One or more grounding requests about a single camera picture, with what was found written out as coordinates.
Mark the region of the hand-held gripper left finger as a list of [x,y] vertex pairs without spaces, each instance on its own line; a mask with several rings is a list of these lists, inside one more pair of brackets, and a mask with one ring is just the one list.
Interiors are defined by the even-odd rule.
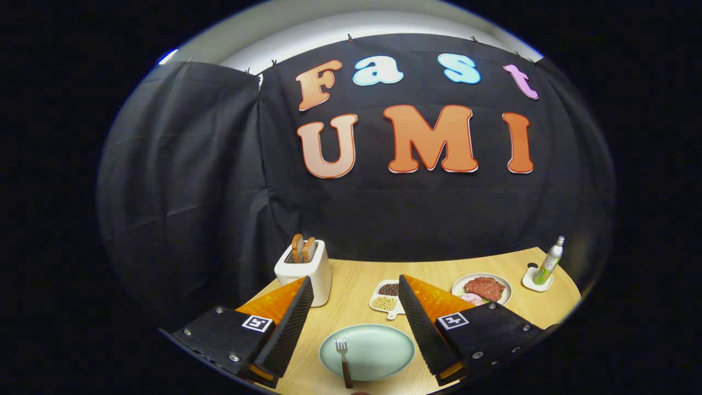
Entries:
[[213,307],[173,332],[160,333],[225,377],[276,388],[313,298],[312,280],[303,276],[239,308]]

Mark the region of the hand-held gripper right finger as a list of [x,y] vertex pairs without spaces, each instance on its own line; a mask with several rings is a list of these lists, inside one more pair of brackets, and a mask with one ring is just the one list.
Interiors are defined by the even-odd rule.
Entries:
[[476,307],[409,275],[399,300],[429,372],[439,385],[472,382],[509,364],[551,335],[503,305]]

